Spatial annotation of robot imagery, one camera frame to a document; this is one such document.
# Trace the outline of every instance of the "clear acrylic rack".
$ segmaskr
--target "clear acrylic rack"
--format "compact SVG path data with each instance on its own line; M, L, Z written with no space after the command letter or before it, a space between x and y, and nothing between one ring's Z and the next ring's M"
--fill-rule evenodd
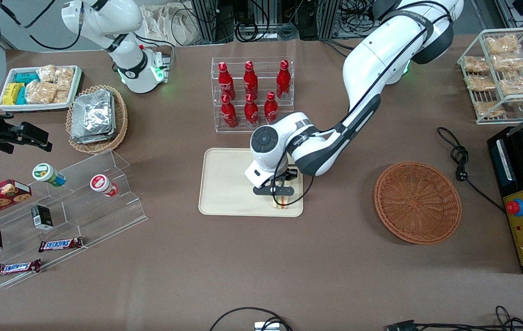
M123 169L129 167L112 150L89 157L61 172L67 177L61 187L46 182L30 184L32 198L0 211L3 249L0 263L13 264L41 259L41 271L117 235L148 219L140 199L131 192ZM118 186L114 197L93 191L89 181L96 174L105 174ZM51 210L51 230L34 228L31 209L42 205ZM83 237L83 247L74 250L39 253L41 241ZM35 273L18 273L0 277L0 287L10 287Z
M294 58L293 57L247 57L247 58L213 58L210 69L211 84L213 89L213 109L214 109L214 126L218 133L243 133L253 132L255 128L249 128L245 121L245 86L243 75L245 74L245 62L253 62L253 69L257 74L259 83L259 96L255 101L259 107L259 126L267 124L264 115L264 104L267 92L276 92L276 78L280 71L280 62L285 59L289 62L290 71L290 94L286 100L276 98L278 102L278 117L283 114L289 114L294 111ZM230 128L223 120L221 113L221 88L218 84L218 64L224 62L228 72L232 76L236 98L231 101L235 106L236 118L239 125L236 128Z

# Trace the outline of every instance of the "brown tablecloth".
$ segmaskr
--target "brown tablecloth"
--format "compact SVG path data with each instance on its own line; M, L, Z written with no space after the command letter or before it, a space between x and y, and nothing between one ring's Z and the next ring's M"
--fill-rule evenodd
M129 109L116 151L149 220L10 289L0 289L0 330L207 330L240 306L274 310L300 331L379 330L421 323L494 322L502 304L523 318L523 275L505 216L453 178L446 126L470 151L473 182L499 199L486 140L503 126L477 126L456 59L474 36L457 36L442 58L411 64L385 88L373 119L331 170L316 178L298 218L215 217L198 211L204 152L248 147L248 134L213 127L212 57L295 57L295 109L318 128L343 117L343 57L320 42L232 43L178 48L169 84L131 93L104 51L8 51L8 67L79 65L84 87L117 88ZM65 113L17 115L50 133L53 152L0 153L0 180L28 183L34 165L64 168L88 157L67 142ZM400 161L421 161L455 183L457 231L438 245L408 245L378 219L373 187ZM260 313L225 318L219 330L250 330Z

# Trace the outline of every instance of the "red bottle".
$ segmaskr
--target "red bottle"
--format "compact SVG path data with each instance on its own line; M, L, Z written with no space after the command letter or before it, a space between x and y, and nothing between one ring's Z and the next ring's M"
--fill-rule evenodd
M253 70L253 62L247 61L245 63L245 75L243 76L243 82L245 83L245 94L251 94L253 100L257 100L257 74Z
M288 99L290 97L290 71L288 70L288 61L283 59L280 62L280 72L278 73L278 78L276 79L278 83L278 88L276 88L276 94L278 99Z
M278 117L278 102L276 102L276 94L272 91L267 92L267 100L263 107L265 119L269 124L272 124L276 117Z
M221 107L221 112L223 112L223 119L226 122L226 125L228 125L229 128L234 128L239 125L236 119L236 112L235 107L230 103L229 96L226 94L223 94L221 96L221 101L223 102L223 106Z
M249 128L256 128L259 121L257 116L257 105L255 104L255 99L253 99L253 94L245 95L245 119L247 119L247 126Z
M218 64L220 73L218 74L218 84L221 86L221 91L230 97L230 101L235 99L235 85L232 82L232 77L226 69L226 63Z

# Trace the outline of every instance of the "white robotic arm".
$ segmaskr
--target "white robotic arm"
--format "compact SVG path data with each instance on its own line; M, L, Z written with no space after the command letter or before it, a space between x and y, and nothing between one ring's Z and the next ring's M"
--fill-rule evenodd
M110 54L131 91L146 93L164 80L161 53L142 50L132 35L142 23L133 0L74 0L63 5L61 16L71 32L81 25L81 35Z
M402 0L392 4L382 13L379 28L345 60L343 81L350 105L347 115L331 130L322 132L304 113L260 126L251 136L255 160L245 176L261 188L286 170L286 153L301 173L324 174L374 114L384 86L400 80L407 62L427 63L447 50L453 39L452 22L462 8L463 0Z

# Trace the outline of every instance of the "wicker basket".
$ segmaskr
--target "wicker basket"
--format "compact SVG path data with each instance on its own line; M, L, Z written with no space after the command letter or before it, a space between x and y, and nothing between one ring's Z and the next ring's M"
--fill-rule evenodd
M90 94L94 93L97 90L108 90L114 94L114 105L115 105L115 112L116 112L116 130L118 133L116 134L116 137L114 137L113 140L108 141L98 141L96 143L90 143L90 144L78 144L74 142L73 140L69 139L69 144L72 145L76 150L84 153L90 153L90 154L98 154L101 153L107 149L115 149L120 145L122 140L124 139L124 136L126 136L126 129L128 128L128 113L126 111L126 104L124 103L124 100L122 100L122 96L120 93L111 86L92 86L88 88L87 90L83 90L80 94ZM71 136L71 116L73 112L73 104L69 105L69 109L67 111L67 121L65 122L65 129L67 130L67 133Z
M375 184L374 202L386 228L414 244L444 241L461 219L455 187L440 171L424 163L388 167Z

